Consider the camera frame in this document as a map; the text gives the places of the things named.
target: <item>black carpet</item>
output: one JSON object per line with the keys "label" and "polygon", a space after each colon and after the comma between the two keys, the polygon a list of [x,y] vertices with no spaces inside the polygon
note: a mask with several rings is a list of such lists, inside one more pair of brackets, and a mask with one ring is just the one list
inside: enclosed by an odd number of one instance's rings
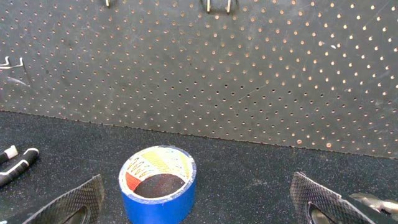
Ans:
{"label": "black carpet", "polygon": [[337,192],[398,200],[398,160],[224,141],[0,112],[0,150],[40,150],[40,159],[0,189],[0,220],[49,202],[101,174],[99,223],[129,223],[119,170],[135,152],[173,145],[198,167],[196,200],[184,223],[296,223],[289,187],[295,171]]}

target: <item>roll of tape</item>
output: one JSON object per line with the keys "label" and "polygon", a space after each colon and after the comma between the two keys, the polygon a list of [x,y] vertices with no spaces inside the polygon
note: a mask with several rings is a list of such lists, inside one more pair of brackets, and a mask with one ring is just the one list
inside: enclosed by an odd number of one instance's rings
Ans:
{"label": "roll of tape", "polygon": [[119,173],[124,208],[133,224],[179,223],[195,199],[197,167],[190,154],[154,146],[130,157]]}

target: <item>blue tape roll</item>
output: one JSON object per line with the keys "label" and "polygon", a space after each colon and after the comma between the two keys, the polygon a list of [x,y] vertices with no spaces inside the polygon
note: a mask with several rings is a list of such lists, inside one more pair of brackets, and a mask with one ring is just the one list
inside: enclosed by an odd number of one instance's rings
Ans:
{"label": "blue tape roll", "polygon": [[[152,166],[153,164],[159,165],[162,162],[165,162],[167,166]],[[187,178],[185,178],[186,182],[180,189],[171,195],[161,198],[144,198],[135,194],[131,190],[131,187],[134,187],[133,185],[136,185],[136,183],[126,180],[126,175],[129,174],[135,174],[137,178],[140,177],[141,174],[143,175],[141,180],[143,180],[156,173],[178,173],[176,175],[182,179],[184,179],[184,177]],[[132,221],[133,224],[172,224],[181,222],[193,207],[196,173],[197,168],[191,155],[176,147],[154,146],[134,154],[124,163],[119,174],[119,184],[124,208],[126,209],[130,221]]]}

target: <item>pegboard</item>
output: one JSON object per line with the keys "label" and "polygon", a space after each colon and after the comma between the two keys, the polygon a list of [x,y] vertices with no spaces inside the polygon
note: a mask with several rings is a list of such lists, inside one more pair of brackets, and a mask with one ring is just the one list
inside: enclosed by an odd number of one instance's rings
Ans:
{"label": "pegboard", "polygon": [[227,3],[1,1],[0,109],[398,157],[396,1]]}

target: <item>tape roll rim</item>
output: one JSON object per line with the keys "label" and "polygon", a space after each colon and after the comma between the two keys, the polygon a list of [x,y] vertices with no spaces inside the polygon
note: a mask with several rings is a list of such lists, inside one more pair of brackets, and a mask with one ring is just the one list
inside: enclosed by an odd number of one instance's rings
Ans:
{"label": "tape roll rim", "polygon": [[[190,176],[190,178],[187,180],[187,182],[178,190],[176,190],[174,193],[170,194],[170,195],[166,195],[160,198],[144,198],[141,197],[139,195],[136,194],[132,194],[132,190],[129,189],[125,184],[126,184],[126,179],[125,179],[125,173],[126,170],[129,166],[129,162],[132,158],[134,158],[134,156],[142,151],[145,150],[149,150],[149,149],[158,149],[158,148],[164,148],[164,149],[173,149],[173,150],[177,150],[181,153],[183,153],[185,156],[187,156],[189,158],[189,160],[191,161],[191,165],[192,165],[192,176]],[[134,155],[132,155],[122,166],[120,173],[119,173],[119,186],[121,188],[122,193],[124,193],[125,195],[127,195],[130,199],[139,202],[139,203],[143,203],[143,204],[159,204],[159,203],[165,203],[165,202],[169,202],[174,200],[175,198],[178,198],[179,196],[181,196],[182,194],[184,194],[190,187],[191,185],[194,183],[195,179],[196,179],[196,174],[197,174],[197,166],[195,164],[195,161],[193,160],[193,157],[187,153],[186,151],[184,151],[183,149],[180,149],[178,147],[175,146],[152,146],[152,147],[148,147],[145,148],[141,151],[139,151],[137,153],[135,153]]]}

